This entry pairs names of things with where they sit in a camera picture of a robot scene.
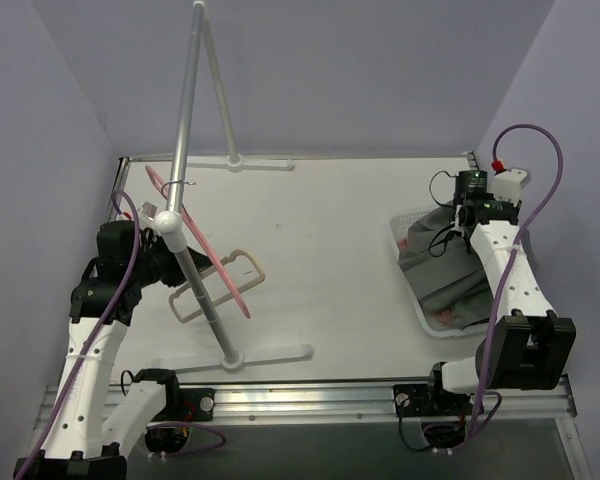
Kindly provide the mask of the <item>pink pleated skirt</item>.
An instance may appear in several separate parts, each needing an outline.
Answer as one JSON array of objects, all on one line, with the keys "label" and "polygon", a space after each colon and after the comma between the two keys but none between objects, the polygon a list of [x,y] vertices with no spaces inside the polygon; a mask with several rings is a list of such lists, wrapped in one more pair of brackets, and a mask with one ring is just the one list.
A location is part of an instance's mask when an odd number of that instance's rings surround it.
[{"label": "pink pleated skirt", "polygon": [[[407,240],[401,239],[397,242],[398,249],[403,252],[407,248]],[[445,308],[435,313],[435,318],[438,322],[445,325],[448,328],[451,328],[454,324],[454,316],[453,312],[449,308]]]}]

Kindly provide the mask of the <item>pink plastic hanger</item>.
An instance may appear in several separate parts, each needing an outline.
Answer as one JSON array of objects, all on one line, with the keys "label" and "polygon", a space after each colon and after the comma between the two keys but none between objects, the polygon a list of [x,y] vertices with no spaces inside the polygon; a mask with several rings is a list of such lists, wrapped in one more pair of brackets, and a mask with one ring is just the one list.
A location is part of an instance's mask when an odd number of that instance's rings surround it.
[{"label": "pink plastic hanger", "polygon": [[[149,177],[149,180],[151,181],[152,185],[154,186],[154,188],[156,190],[158,190],[159,193],[164,198],[167,198],[168,197],[168,195],[166,193],[166,190],[168,189],[167,183],[163,181],[163,179],[160,177],[160,175],[155,171],[155,169],[153,167],[146,166],[145,171]],[[230,277],[229,273],[227,272],[225,267],[222,265],[220,258],[216,254],[215,250],[213,249],[213,247],[211,246],[209,241],[206,239],[206,237],[204,236],[204,234],[202,233],[202,231],[200,230],[200,228],[198,227],[196,222],[193,220],[192,216],[189,214],[185,205],[182,205],[182,207],[181,207],[180,216],[181,216],[183,223],[189,229],[190,233],[195,237],[198,244],[204,250],[206,256],[210,259],[212,265],[216,268],[216,272],[220,275],[225,286],[228,288],[233,300],[237,303],[237,305],[239,306],[239,308],[242,311],[242,313],[244,314],[244,316],[246,318],[250,318],[251,313],[250,313],[249,308],[248,308],[246,302],[244,301],[241,293],[239,292],[238,287],[235,285],[235,283],[232,280],[232,278]]]}]

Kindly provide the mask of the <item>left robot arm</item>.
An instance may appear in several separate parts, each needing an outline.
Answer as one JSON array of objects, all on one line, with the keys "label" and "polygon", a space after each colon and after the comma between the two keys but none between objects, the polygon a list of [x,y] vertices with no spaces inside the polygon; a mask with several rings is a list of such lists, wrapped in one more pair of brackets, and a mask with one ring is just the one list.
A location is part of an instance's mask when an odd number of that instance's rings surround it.
[{"label": "left robot arm", "polygon": [[116,220],[100,227],[98,254],[71,294],[65,364],[49,419],[17,479],[122,479],[127,458],[155,420],[182,405],[174,371],[142,369],[126,399],[104,414],[109,381],[143,288],[184,281],[174,255],[150,227]]}]

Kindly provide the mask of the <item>wooden multi-bar hanger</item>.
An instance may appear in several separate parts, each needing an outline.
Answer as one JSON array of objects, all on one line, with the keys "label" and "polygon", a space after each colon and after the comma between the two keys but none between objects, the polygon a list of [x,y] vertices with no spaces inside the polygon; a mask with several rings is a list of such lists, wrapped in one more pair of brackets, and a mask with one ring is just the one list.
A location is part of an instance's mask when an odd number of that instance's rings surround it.
[{"label": "wooden multi-bar hanger", "polygon": [[[245,293],[248,290],[266,280],[264,269],[250,253],[244,250],[233,250],[221,259],[221,263],[243,299],[246,299]],[[232,293],[214,266],[204,270],[200,276],[215,307],[234,300]],[[195,296],[191,295],[191,288],[188,284],[174,290],[169,295],[168,304],[171,312],[181,324],[193,321],[203,314]]]}]

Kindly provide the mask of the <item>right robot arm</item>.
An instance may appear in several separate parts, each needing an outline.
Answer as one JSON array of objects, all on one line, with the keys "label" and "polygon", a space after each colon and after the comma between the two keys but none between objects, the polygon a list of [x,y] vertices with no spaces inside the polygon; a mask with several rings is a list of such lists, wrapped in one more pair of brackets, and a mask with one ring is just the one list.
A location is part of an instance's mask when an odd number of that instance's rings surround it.
[{"label": "right robot arm", "polygon": [[488,174],[465,170],[455,177],[455,218],[448,237],[461,237],[479,258],[493,294],[487,333],[474,356],[440,363],[424,388],[435,412],[455,406],[460,395],[487,390],[552,390],[576,338],[572,319],[559,316],[536,281],[522,245],[521,201],[488,189]]}]

